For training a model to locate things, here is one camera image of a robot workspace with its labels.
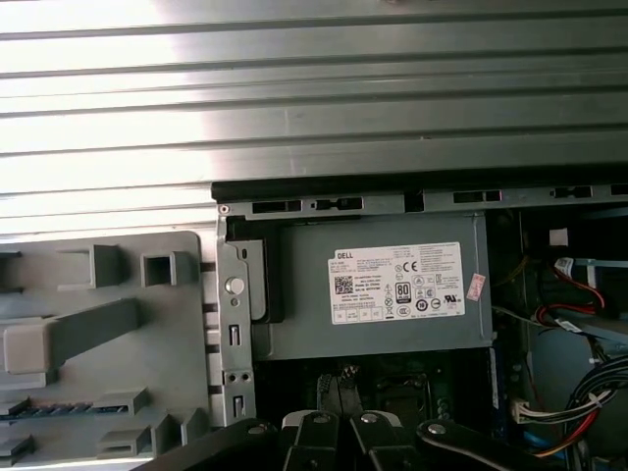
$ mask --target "red sticker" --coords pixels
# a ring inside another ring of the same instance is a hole
[[[471,279],[471,285],[469,285],[469,290],[467,291],[467,299],[478,301],[482,295],[482,288],[486,280],[487,277],[474,273]]]

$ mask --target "white label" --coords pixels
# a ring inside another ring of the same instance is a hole
[[[336,250],[328,265],[334,324],[464,314],[458,242]]]
[[[549,230],[549,245],[553,247],[569,246],[569,230],[567,228]]]
[[[482,295],[482,289],[484,288],[484,282],[486,280],[487,277],[484,275],[474,273],[473,278],[471,279],[471,284],[469,285],[469,290],[467,291],[467,299],[479,301],[480,296]]]
[[[582,334],[582,331],[574,324],[564,319],[554,319],[555,323],[562,327],[567,332],[573,332],[574,334]]]
[[[563,275],[571,278],[571,269],[573,268],[573,258],[562,257],[553,264],[554,268]]]

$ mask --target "barcode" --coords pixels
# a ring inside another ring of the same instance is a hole
[[[335,277],[336,294],[353,294],[353,277]]]

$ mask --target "white connector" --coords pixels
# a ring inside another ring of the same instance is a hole
[[[525,424],[529,421],[527,417],[521,414],[522,408],[530,409],[530,402],[519,398],[510,400],[510,414],[516,424]]]

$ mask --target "metal frame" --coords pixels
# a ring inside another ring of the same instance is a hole
[[[226,241],[227,218],[218,219],[216,266],[223,378],[224,424],[255,417],[255,387],[251,348],[251,283],[241,249]],[[234,280],[243,288],[231,288]]]

